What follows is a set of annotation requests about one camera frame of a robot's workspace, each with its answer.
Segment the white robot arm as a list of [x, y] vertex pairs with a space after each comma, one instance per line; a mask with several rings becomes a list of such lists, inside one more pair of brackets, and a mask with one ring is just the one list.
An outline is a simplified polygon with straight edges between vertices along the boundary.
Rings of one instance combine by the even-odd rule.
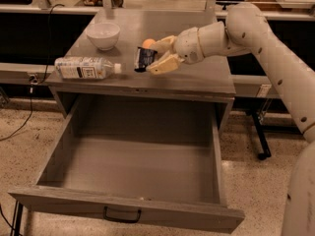
[[239, 3], [223, 23], [187, 29], [151, 49], [159, 58], [147, 70], [155, 75], [211, 56], [254, 55], [308, 143], [292, 169], [281, 236], [315, 236], [315, 72], [276, 37], [261, 10]]

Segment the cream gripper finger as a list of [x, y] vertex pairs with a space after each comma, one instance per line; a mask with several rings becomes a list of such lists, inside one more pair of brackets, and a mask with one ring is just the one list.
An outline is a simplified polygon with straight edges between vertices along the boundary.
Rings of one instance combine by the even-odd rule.
[[156, 51], [158, 54], [164, 54], [166, 52], [174, 52], [174, 43], [177, 37], [175, 35], [167, 36], [160, 39], [150, 45], [150, 49]]
[[147, 72], [160, 75], [175, 71], [184, 62], [178, 54], [165, 53], [157, 61], [146, 68]]

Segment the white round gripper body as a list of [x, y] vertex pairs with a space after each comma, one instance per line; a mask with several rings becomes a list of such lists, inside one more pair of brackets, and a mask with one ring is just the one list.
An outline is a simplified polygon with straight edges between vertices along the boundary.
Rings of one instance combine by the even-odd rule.
[[175, 40], [174, 50], [186, 64], [195, 64], [204, 60], [198, 31], [198, 28], [184, 30]]

